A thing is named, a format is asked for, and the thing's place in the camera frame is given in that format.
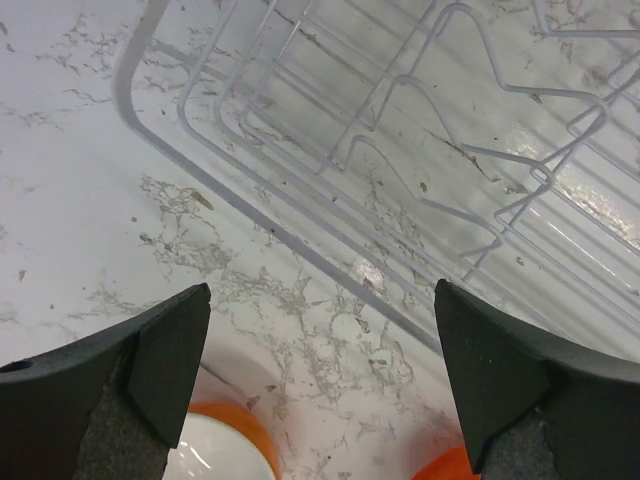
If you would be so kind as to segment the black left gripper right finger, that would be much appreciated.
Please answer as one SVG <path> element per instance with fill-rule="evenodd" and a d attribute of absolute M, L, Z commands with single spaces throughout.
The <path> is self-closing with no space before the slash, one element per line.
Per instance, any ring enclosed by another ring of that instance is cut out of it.
<path fill-rule="evenodd" d="M 475 474 L 638 478 L 638 364 L 532 326 L 444 279 L 434 307 Z"/>

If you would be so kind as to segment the white wire dish rack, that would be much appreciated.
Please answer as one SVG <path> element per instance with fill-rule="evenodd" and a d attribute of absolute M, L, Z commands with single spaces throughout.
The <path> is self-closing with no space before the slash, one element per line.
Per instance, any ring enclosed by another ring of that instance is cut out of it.
<path fill-rule="evenodd" d="M 635 1 L 150 1 L 122 121 L 438 351 L 446 279 L 639 356 Z"/>

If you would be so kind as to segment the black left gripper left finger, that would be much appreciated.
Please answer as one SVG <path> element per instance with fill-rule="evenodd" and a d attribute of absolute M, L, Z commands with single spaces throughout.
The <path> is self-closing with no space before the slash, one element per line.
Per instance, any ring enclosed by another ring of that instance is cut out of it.
<path fill-rule="evenodd" d="M 160 479 L 210 319 L 193 285 L 95 334 L 1 368 L 4 479 Z"/>

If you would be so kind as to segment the orange plastic bowl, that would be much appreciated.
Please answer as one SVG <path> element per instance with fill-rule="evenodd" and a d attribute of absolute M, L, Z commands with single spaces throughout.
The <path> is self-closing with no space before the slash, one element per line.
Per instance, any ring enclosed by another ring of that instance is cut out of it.
<path fill-rule="evenodd" d="M 413 477 L 413 480 L 475 480 L 464 446 L 449 449 Z"/>

